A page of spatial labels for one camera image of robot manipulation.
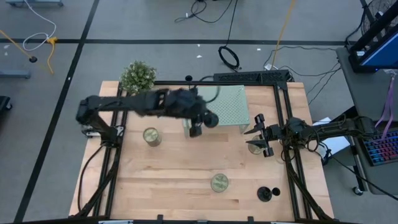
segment floor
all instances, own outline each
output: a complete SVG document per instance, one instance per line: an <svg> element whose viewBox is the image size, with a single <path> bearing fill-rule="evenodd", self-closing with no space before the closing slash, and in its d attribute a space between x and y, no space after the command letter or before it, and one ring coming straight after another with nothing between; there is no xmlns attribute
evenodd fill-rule
<svg viewBox="0 0 398 224"><path fill-rule="evenodd" d="M174 23L174 19L189 12L192 2L65 0L64 7L34 6L39 14L57 24L55 35L60 43L51 61L54 75L45 66L49 45L31 52L39 59L32 64L13 45L0 39L1 68L32 72L28 80L0 80L0 95L10 96L14 105L0 128L0 223L14 221L36 159L46 144L47 155L23 220L68 215L86 141L74 119L78 102L97 94L103 80L118 80L130 62L143 60L157 68L158 80L183 80L185 75L199 79L230 72L217 49L227 38L232 9L214 24L197 19ZM228 3L208 1L208 8L200 15L215 19ZM240 41L229 47L239 55L242 71L263 69L265 59L275 49L289 4L290 0L238 2L231 40ZM26 7L10 7L5 0L0 0L0 6L0 15L7 18L0 20L1 29L19 43L33 33L52 31L51 24ZM358 25L360 16L359 0L297 1L283 44L335 49ZM92 23L86 24L92 17ZM318 74L336 62L332 50L282 49L275 65L288 65L301 74ZM304 82L309 91L319 78L295 75L295 80ZM309 93L308 100L320 88L318 85ZM60 96L66 96L63 104L58 101ZM338 72L312 102L310 111L313 120L334 118L352 105L344 76ZM350 188L355 179L338 164L327 165L325 176L336 218L361 223L393 223L398 218L398 204L393 200L368 192L362 197L353 195Z"/></svg>

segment potted plant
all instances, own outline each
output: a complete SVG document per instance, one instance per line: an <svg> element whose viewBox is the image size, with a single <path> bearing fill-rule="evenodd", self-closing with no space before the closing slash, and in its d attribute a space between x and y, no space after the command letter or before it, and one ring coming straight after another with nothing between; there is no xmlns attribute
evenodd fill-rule
<svg viewBox="0 0 398 224"><path fill-rule="evenodd" d="M130 94L137 94L142 90L150 90L154 86L156 69L135 61L126 67L121 75L121 88Z"/></svg>

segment purple cable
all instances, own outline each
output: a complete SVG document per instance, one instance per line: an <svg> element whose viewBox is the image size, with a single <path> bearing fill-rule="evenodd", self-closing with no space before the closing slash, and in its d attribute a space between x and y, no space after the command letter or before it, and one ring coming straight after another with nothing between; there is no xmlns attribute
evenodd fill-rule
<svg viewBox="0 0 398 224"><path fill-rule="evenodd" d="M386 138L388 129L390 128L392 120L394 119L394 111L392 109L393 96L394 96L394 79L395 79L395 75L391 76L390 87L388 89L386 103L384 104L383 114L382 114L380 120L374 126L376 128L381 123L381 121L383 121L384 117L387 116L387 111L390 109L390 119L388 120L388 123L387 123L386 127L384 128L383 135L381 136L380 141L382 141Z"/></svg>

